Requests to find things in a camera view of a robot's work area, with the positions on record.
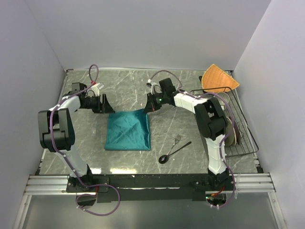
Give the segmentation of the teal satin napkin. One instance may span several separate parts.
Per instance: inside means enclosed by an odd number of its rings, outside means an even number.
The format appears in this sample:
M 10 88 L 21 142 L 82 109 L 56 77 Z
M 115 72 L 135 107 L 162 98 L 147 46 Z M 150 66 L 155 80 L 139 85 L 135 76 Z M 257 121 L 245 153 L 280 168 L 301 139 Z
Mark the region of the teal satin napkin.
M 105 150 L 151 150 L 150 122 L 143 109 L 109 114 Z

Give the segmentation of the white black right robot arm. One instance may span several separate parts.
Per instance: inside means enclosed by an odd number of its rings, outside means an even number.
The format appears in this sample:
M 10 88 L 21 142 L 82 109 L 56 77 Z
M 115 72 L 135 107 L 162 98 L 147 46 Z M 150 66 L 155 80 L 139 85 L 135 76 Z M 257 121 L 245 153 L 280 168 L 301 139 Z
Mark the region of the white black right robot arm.
M 194 114 L 200 135 L 205 139 L 208 153 L 208 174 L 204 185 L 219 190 L 228 178 L 225 160 L 224 137 L 228 125 L 219 101 L 195 96 L 184 90 L 177 90 L 170 78 L 159 81 L 161 91 L 149 92 L 145 113 L 159 110 L 163 104 L 183 108 Z

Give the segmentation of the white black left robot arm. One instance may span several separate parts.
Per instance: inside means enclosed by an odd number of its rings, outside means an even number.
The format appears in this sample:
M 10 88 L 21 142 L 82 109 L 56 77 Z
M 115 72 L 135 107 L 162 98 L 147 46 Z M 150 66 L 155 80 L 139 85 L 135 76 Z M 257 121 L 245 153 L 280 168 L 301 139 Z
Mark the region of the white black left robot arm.
M 68 183 L 77 190 L 91 191 L 94 187 L 93 174 L 74 147 L 75 131 L 71 115 L 79 109 L 92 110 L 95 114 L 112 114 L 106 94 L 101 94 L 102 83 L 87 86 L 73 83 L 53 108 L 38 112 L 39 138 L 42 148 L 55 153 L 69 170 Z

